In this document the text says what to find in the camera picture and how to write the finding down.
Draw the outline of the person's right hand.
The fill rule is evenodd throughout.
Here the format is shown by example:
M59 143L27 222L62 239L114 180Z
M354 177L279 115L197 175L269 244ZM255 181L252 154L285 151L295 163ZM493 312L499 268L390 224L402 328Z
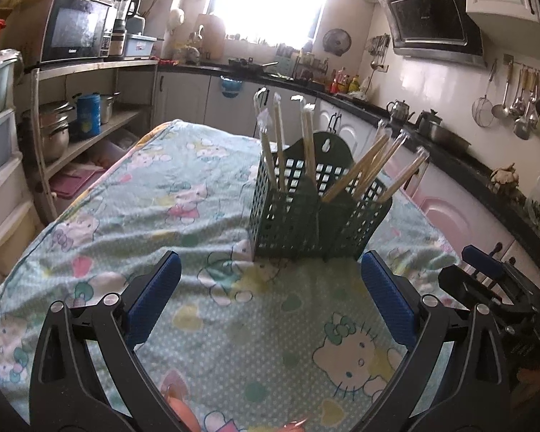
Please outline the person's right hand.
M517 379L518 385L511 393L513 410L526 413L540 409L540 370L520 369Z

